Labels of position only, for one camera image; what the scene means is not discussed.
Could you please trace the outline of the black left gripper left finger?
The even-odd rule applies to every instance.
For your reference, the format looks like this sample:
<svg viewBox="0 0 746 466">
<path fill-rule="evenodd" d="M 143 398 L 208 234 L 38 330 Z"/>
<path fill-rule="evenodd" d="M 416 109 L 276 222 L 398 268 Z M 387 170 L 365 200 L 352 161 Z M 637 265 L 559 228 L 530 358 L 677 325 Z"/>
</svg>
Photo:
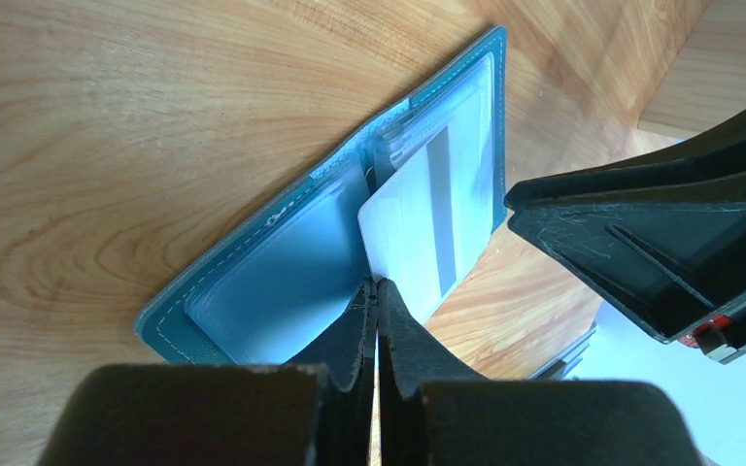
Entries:
<svg viewBox="0 0 746 466">
<path fill-rule="evenodd" d="M 365 465 L 376 285 L 289 361 L 118 364 L 66 404 L 43 465 Z"/>
</svg>

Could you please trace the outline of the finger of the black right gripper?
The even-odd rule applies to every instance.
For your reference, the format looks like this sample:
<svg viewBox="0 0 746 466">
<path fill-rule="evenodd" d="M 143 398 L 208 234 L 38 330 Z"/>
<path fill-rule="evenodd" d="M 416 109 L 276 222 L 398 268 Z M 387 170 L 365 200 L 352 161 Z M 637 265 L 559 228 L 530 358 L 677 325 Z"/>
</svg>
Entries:
<svg viewBox="0 0 746 466">
<path fill-rule="evenodd" d="M 746 171 L 746 110 L 676 145 L 621 162 L 516 183 L 505 205 L 602 191 L 698 183 Z"/>
<path fill-rule="evenodd" d="M 510 210 L 513 232 L 661 342 L 746 290 L 746 171 Z"/>
</svg>

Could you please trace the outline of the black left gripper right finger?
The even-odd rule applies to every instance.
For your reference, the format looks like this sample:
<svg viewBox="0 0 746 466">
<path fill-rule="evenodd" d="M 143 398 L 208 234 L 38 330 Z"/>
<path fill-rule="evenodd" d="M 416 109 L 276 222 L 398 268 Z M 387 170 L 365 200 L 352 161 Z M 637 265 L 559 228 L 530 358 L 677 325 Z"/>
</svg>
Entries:
<svg viewBox="0 0 746 466">
<path fill-rule="evenodd" d="M 647 383 L 495 381 L 377 285 L 386 465 L 700 465 L 679 411 Z"/>
</svg>

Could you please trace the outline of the blue leather card holder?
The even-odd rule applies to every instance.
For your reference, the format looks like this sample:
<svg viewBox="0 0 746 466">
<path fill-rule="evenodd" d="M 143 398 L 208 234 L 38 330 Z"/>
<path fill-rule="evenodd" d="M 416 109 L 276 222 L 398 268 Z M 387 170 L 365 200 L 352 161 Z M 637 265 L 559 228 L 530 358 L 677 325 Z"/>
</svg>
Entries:
<svg viewBox="0 0 746 466">
<path fill-rule="evenodd" d="M 507 30 L 496 26 L 364 122 L 159 291 L 136 317 L 135 334 L 173 363 L 293 358 L 343 314 L 364 281 L 378 281 L 358 212 L 409 151 L 448 125 L 492 140 L 493 233 L 506 217 L 507 45 Z"/>
</svg>

